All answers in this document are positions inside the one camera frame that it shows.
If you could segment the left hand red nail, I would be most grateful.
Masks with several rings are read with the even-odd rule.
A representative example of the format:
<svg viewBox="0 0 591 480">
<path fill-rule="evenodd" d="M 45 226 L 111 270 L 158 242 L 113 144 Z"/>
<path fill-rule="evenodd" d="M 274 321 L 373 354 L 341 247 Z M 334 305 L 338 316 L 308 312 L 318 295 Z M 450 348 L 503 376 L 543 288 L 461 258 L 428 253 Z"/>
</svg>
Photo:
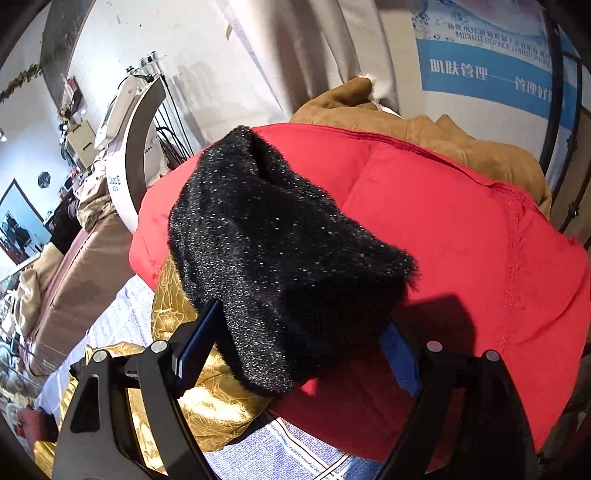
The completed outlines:
<svg viewBox="0 0 591 480">
<path fill-rule="evenodd" d="M 30 406 L 17 410 L 16 433 L 24 438 L 30 449 L 37 441 L 55 443 L 58 427 L 53 415 Z"/>
</svg>

